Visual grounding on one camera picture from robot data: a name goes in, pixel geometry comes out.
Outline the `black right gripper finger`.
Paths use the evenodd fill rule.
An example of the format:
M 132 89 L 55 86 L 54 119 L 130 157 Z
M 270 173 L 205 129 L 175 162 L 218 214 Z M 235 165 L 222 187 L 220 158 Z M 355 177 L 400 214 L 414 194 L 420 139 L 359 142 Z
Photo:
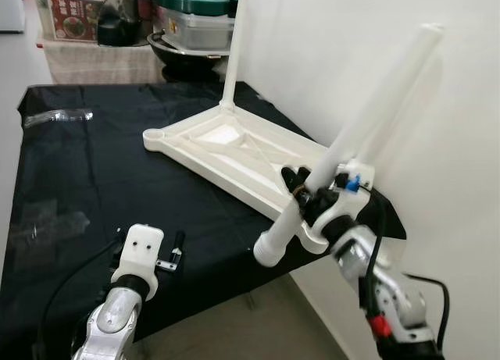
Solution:
M 310 193 L 305 185 L 311 170 L 304 166 L 293 169 L 290 166 L 281 168 L 281 177 L 290 195 L 296 201 L 307 201 Z

